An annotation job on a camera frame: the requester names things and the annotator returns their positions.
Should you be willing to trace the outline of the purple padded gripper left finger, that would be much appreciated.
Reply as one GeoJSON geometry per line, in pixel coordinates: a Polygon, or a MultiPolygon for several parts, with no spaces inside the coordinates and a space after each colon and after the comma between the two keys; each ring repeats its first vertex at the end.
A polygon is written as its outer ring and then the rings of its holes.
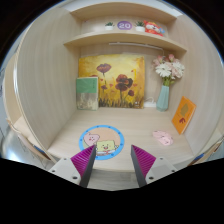
{"type": "Polygon", "coordinates": [[[92,145],[71,158],[61,158],[49,172],[81,187],[87,187],[96,157],[92,145]]]}

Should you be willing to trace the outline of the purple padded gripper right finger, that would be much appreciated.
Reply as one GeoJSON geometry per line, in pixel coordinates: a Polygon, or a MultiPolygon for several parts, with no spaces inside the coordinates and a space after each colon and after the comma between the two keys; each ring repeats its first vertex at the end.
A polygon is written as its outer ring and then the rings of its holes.
{"type": "Polygon", "coordinates": [[[131,158],[137,182],[140,187],[177,171],[166,158],[155,157],[135,145],[131,146],[131,158]]]}

